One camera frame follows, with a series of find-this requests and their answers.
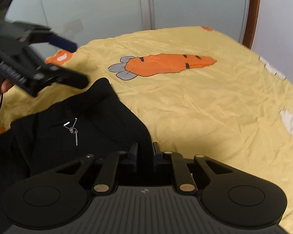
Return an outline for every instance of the logo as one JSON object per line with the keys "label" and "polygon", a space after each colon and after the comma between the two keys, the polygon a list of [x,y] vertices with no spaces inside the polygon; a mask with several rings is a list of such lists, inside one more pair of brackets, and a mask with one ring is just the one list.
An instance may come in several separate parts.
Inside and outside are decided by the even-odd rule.
{"label": "logo", "polygon": [[147,189],[147,188],[144,188],[144,189],[141,189],[141,190],[140,190],[140,192],[142,192],[142,193],[144,193],[144,194],[148,193],[149,191],[150,191],[150,190]]}
{"label": "logo", "polygon": [[24,84],[26,83],[26,78],[23,77],[20,73],[16,72],[12,67],[6,64],[4,61],[0,63],[0,69],[11,76],[17,82]]}

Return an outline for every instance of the white wardrobe door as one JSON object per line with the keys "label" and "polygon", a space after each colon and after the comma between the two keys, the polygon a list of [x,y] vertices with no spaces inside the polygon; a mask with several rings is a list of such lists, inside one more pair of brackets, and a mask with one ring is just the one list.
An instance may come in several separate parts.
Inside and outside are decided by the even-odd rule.
{"label": "white wardrobe door", "polygon": [[[10,20],[48,24],[80,45],[143,30],[140,0],[13,0]],[[37,45],[41,55],[55,50]]]}
{"label": "white wardrobe door", "polygon": [[244,35],[249,0],[153,0],[155,28],[208,26],[236,41]]}

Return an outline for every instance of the white pattern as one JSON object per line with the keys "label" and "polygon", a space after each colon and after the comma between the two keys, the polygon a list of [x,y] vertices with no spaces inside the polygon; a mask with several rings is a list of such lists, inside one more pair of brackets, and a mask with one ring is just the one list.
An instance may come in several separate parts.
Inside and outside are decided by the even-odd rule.
{"label": "white pattern", "polygon": [[293,113],[289,110],[281,110],[280,116],[286,130],[293,136]]}
{"label": "white pattern", "polygon": [[273,76],[277,75],[278,77],[280,77],[281,80],[285,80],[286,76],[285,74],[283,74],[282,72],[280,72],[279,70],[277,70],[275,67],[273,67],[272,65],[270,65],[270,63],[264,59],[263,57],[259,57],[259,60],[261,62],[265,63],[265,69]]}
{"label": "white pattern", "polygon": [[62,56],[57,58],[57,61],[63,61],[67,58],[67,54],[63,54]]}

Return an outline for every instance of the black jacket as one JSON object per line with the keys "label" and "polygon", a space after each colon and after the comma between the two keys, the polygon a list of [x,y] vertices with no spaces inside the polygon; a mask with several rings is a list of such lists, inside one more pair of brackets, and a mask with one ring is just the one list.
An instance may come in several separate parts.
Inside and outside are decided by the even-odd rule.
{"label": "black jacket", "polygon": [[[75,135],[63,127],[75,118]],[[144,124],[123,105],[106,78],[86,92],[49,109],[14,121],[0,136],[0,233],[9,224],[1,209],[1,194],[13,183],[86,154],[104,158],[139,143],[143,166],[152,169],[152,143]]]}

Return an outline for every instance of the bed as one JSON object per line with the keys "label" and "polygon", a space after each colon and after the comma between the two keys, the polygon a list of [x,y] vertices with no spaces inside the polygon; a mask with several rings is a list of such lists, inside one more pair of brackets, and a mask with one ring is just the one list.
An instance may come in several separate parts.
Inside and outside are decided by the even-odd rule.
{"label": "bed", "polygon": [[[293,234],[293,85],[257,54],[197,26],[93,40],[56,60],[91,83],[108,78],[161,151],[204,154],[280,186],[288,198],[280,225]],[[13,87],[0,133],[80,92],[55,84],[34,99]]]}

